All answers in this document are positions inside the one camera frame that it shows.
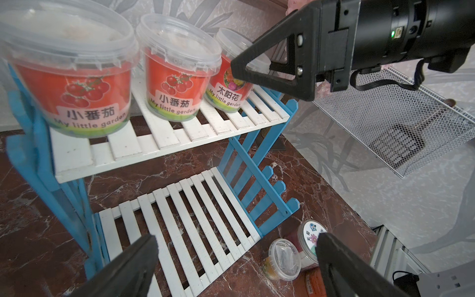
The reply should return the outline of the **flower label jar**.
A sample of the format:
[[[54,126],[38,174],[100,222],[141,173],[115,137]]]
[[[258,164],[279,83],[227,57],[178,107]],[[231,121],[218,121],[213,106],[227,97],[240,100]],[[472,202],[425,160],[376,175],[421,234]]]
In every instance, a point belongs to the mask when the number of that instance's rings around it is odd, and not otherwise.
[[[320,268],[316,267],[305,274],[306,291],[308,297],[327,297]]]
[[[315,220],[306,220],[297,228],[294,233],[296,236],[295,246],[299,252],[302,271],[319,266],[316,252],[317,242],[319,236],[326,232],[324,226]]]

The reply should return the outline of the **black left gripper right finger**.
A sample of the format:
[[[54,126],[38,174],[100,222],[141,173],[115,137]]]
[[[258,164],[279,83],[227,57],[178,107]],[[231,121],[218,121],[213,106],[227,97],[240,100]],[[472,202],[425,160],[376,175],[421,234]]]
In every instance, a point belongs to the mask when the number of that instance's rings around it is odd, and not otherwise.
[[[335,235],[322,233],[316,246],[317,259],[328,297],[405,297]]]

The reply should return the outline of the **wooden handled brush in basket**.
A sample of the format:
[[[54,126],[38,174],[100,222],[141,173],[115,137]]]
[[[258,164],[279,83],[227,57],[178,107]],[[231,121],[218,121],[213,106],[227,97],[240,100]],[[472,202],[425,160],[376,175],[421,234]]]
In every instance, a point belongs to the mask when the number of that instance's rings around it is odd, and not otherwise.
[[[369,148],[394,169],[398,169],[426,146],[422,132],[456,105],[454,99],[444,100],[447,107],[418,122],[415,126],[396,124],[370,143]]]

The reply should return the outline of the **clear container red seed packet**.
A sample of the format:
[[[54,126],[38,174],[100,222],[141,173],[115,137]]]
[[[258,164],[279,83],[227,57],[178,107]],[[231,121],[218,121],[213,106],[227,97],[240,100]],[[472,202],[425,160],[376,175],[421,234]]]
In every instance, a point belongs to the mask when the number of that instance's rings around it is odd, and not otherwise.
[[[94,1],[2,1],[1,56],[62,134],[98,138],[129,121],[139,44]]]

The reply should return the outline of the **clear plastic seed container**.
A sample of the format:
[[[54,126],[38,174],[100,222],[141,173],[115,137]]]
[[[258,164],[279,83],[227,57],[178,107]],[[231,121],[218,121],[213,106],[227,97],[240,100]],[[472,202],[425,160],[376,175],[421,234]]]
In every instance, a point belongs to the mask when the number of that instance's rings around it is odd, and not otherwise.
[[[235,78],[231,61],[252,46],[252,42],[228,28],[220,28],[215,39],[222,49],[222,62],[219,73],[210,79],[204,98],[215,108],[234,113],[247,100],[254,85]]]

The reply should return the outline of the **clear lidded seed container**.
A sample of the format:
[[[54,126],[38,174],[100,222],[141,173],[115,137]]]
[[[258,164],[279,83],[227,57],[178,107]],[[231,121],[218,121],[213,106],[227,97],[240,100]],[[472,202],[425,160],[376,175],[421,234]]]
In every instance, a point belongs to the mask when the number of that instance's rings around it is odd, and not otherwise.
[[[161,14],[142,16],[136,37],[150,111],[174,122],[194,118],[210,79],[219,73],[220,44],[196,26]]]

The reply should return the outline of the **flower label jar right rear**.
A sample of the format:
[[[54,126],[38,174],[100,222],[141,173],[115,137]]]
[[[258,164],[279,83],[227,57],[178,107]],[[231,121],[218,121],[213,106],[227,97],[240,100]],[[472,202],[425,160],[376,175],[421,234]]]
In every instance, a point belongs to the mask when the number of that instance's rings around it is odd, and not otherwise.
[[[317,242],[319,236],[326,232],[324,226],[315,220],[306,220],[297,228],[294,233],[296,236],[295,246],[299,252],[302,271],[319,266],[316,252]]]

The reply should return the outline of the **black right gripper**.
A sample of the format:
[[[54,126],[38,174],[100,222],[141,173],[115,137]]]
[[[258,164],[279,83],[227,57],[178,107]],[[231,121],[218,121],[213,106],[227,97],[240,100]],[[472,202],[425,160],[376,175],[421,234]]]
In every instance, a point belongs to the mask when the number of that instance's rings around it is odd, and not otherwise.
[[[293,11],[231,62],[236,79],[303,101],[315,98],[321,3]],[[250,63],[284,43],[285,58],[272,60],[271,74]],[[361,1],[353,50],[354,71],[425,60],[428,68],[454,73],[475,44],[474,1]]]

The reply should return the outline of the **blue and white wooden shelf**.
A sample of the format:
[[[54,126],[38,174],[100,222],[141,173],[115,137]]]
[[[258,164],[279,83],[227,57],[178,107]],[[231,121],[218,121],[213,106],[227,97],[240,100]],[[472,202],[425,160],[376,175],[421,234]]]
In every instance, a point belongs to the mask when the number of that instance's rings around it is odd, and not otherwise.
[[[220,163],[226,141],[92,176],[85,180],[94,212],[115,206],[177,182]],[[268,280],[261,261],[273,230],[227,270],[207,297],[298,297],[301,278]],[[66,297],[85,281],[85,252],[12,166],[1,150],[1,295],[4,297]]]

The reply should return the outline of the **flower label jar right front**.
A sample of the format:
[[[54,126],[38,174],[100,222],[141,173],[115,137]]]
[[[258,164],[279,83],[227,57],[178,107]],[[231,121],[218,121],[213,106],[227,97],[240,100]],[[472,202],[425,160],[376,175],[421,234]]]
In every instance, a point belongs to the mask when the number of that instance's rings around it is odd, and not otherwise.
[[[327,297],[320,268],[316,267],[305,274],[306,291],[308,297]]]

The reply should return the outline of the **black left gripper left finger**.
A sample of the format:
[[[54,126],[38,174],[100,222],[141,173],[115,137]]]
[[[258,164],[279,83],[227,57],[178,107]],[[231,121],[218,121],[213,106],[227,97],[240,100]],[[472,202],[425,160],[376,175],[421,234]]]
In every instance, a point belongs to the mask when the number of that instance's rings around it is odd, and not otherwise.
[[[145,297],[158,263],[156,237],[140,237],[92,279],[71,293],[73,297]]]

